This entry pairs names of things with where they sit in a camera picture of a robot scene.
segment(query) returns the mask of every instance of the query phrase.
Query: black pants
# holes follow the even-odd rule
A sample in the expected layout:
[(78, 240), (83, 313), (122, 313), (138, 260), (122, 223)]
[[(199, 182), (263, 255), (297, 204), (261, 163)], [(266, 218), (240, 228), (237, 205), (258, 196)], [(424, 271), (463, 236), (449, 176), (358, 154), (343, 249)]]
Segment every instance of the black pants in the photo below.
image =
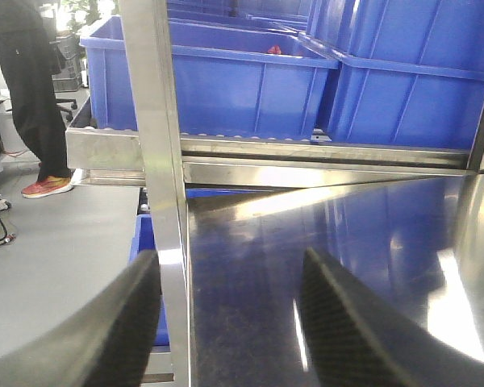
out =
[(13, 121), (25, 145), (41, 160), (38, 181), (69, 177), (65, 123), (56, 104), (43, 30), (0, 35), (0, 67), (10, 91)]

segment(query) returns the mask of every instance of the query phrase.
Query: red sneaker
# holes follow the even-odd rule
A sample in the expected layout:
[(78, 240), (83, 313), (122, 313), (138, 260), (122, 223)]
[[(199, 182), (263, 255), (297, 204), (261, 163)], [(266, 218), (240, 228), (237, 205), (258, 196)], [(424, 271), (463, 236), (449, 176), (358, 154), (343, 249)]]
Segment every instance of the red sneaker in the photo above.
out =
[(70, 184), (69, 177), (49, 176), (43, 181), (37, 181), (22, 189), (22, 195), (24, 198), (37, 199), (53, 194), (62, 194), (70, 191), (72, 188), (73, 185)]

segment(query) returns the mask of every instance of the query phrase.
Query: blue plastic crate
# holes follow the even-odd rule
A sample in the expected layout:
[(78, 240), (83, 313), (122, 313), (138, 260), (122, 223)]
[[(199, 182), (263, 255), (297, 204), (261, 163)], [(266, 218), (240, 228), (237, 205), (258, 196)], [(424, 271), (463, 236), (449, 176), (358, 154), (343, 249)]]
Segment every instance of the blue plastic crate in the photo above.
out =
[(240, 10), (277, 19), (280, 16), (308, 16), (311, 4), (312, 0), (238, 0)]
[[(329, 69), (299, 39), (192, 23), (170, 23), (177, 108), (189, 134), (310, 139)], [(99, 127), (136, 129), (119, 17), (81, 38)], [(267, 51), (279, 45), (285, 55)]]
[(195, 21), (197, 23), (205, 23), (207, 25), (217, 25), (221, 27), (230, 27), (236, 29), (244, 29), (251, 31), (268, 31), (279, 32), (282, 34), (297, 35), (298, 32), (291, 28), (280, 26), (277, 23), (266, 22), (265, 20), (251, 20), (227, 17), (222, 15), (203, 14), (199, 12), (189, 12), (184, 10), (169, 10), (169, 18), (171, 20), (185, 20), (187, 23)]
[(333, 141), (470, 149), (484, 73), (361, 59), (330, 48), (342, 66), (327, 82), (318, 127)]
[(360, 58), (484, 72), (484, 0), (315, 0), (307, 34)]
[(261, 21), (267, 23), (276, 23), (278, 25), (282, 25), (288, 28), (293, 28), (296, 31), (305, 31), (307, 29), (307, 21), (302, 20), (295, 20), (295, 18), (288, 19), (285, 15), (275, 16), (275, 17), (266, 17), (255, 15), (253, 13), (244, 13), (242, 14), (245, 18), (253, 20), (253, 21)]
[(230, 2), (231, 0), (167, 0), (167, 8), (229, 16), (232, 12)]

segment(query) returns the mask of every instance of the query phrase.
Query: person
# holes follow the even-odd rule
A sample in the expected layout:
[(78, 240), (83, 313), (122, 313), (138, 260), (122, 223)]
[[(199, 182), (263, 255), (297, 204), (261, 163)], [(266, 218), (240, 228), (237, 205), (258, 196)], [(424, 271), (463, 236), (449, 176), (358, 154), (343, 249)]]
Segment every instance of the person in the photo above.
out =
[(52, 84), (53, 50), (35, 0), (0, 0), (0, 67), (10, 91), (13, 122), (40, 159), (37, 181), (25, 198), (70, 191), (65, 123)]

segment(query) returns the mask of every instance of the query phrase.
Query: gray floor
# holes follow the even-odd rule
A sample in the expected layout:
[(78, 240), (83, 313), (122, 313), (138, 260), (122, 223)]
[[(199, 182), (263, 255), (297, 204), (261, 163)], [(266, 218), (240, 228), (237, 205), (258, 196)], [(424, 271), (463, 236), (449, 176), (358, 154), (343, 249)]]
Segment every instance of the gray floor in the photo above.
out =
[(103, 289), (127, 264), (137, 188), (76, 187), (24, 199), (35, 181), (32, 154), (4, 160), (0, 213), (16, 240), (0, 247), (0, 356), (57, 325)]

